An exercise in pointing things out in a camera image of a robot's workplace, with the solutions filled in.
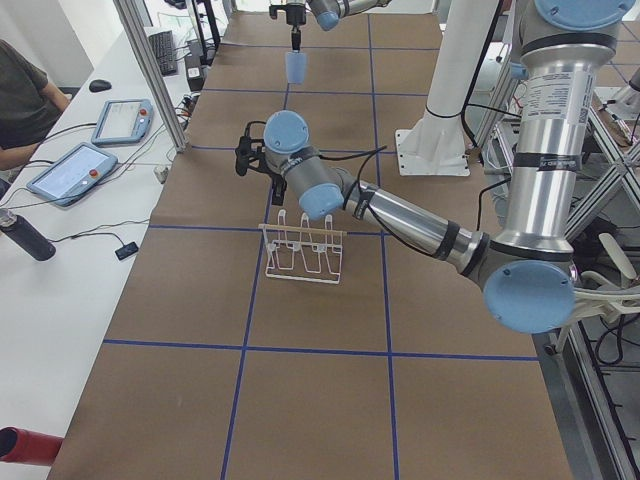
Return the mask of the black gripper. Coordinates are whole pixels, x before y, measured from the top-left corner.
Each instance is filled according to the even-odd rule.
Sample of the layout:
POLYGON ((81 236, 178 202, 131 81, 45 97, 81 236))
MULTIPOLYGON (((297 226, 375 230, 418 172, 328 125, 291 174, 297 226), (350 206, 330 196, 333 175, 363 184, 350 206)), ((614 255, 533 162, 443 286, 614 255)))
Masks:
POLYGON ((301 31, 297 25, 306 24, 306 2, 304 0, 287 0, 285 2, 286 23, 294 25, 291 29, 291 46, 294 52, 301 50, 301 31))
POLYGON ((258 148, 259 171, 268 175, 271 179, 271 204, 282 206, 284 204, 287 182, 283 176, 271 169, 266 159, 266 152, 262 147, 258 148))

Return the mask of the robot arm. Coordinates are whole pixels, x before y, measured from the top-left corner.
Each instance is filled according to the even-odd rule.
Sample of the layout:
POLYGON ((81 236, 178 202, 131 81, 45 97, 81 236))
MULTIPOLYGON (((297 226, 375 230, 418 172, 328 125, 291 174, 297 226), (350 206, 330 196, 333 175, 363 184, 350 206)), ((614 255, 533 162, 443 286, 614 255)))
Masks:
POLYGON ((301 27, 311 12, 323 31, 335 28, 342 18, 360 14, 373 8, 385 8, 390 0, 293 0, 269 7, 269 16, 275 20, 279 11, 285 12, 286 23, 291 27, 291 47, 301 50, 301 27))
POLYGON ((325 165, 310 144, 305 120, 279 111, 266 123, 264 152, 271 173, 285 180, 302 210, 318 219, 338 209, 378 224, 412 249, 454 265, 481 289, 491 314, 506 327, 540 333, 591 316, 638 310, 630 289, 579 288, 572 279, 572 248, 565 228, 575 173, 581 164, 592 71, 611 52, 614 26, 628 3, 578 1, 535 3, 532 17, 546 34, 524 46, 532 76, 530 106, 545 106, 553 88, 567 98, 559 113, 527 112, 521 126, 501 229, 496 236, 467 231, 342 169, 325 165))

